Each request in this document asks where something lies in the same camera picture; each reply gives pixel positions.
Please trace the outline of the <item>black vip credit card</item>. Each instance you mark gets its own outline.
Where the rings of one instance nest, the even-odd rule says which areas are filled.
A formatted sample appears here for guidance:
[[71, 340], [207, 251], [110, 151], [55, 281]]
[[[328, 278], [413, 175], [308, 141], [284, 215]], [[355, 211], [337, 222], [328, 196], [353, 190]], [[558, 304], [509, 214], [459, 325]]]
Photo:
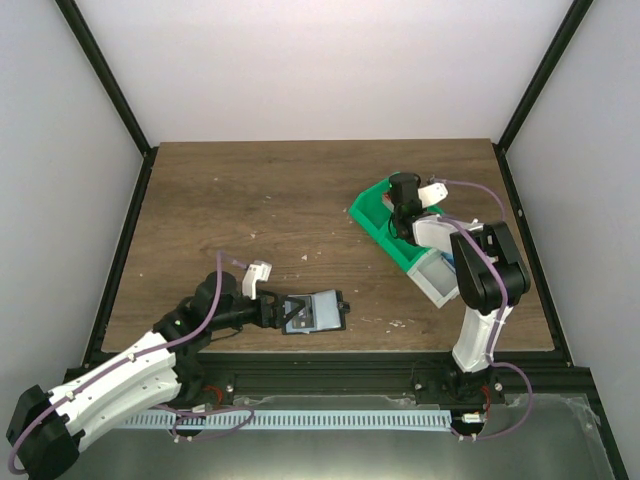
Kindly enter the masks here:
[[287, 334], [310, 332], [315, 327], [313, 316], [312, 297], [310, 295], [297, 295], [297, 302], [287, 300], [285, 302], [285, 313], [289, 314], [296, 309], [301, 302], [304, 307], [299, 310], [295, 316], [286, 324], [285, 332]]

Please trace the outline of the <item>black card holder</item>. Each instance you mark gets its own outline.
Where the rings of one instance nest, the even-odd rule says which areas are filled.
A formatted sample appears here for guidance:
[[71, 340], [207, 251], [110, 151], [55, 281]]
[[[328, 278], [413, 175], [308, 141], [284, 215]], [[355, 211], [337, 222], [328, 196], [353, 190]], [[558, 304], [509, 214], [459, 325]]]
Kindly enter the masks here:
[[283, 335], [309, 335], [346, 329], [346, 316], [350, 313], [350, 304], [344, 300], [341, 291], [326, 290], [303, 295], [312, 297], [315, 327], [310, 332], [287, 334], [283, 325]]

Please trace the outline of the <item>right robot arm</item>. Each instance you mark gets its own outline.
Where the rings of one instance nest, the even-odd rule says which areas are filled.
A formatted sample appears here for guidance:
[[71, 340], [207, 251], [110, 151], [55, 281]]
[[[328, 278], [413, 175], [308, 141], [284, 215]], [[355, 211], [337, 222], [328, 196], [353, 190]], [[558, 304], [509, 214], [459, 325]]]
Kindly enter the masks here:
[[507, 317], [531, 287], [531, 279], [505, 218], [462, 222], [429, 208], [446, 198], [444, 182], [421, 183], [415, 173], [389, 179], [391, 224], [398, 238], [453, 258], [459, 294], [466, 305], [452, 357], [461, 372], [494, 364], [497, 339]]

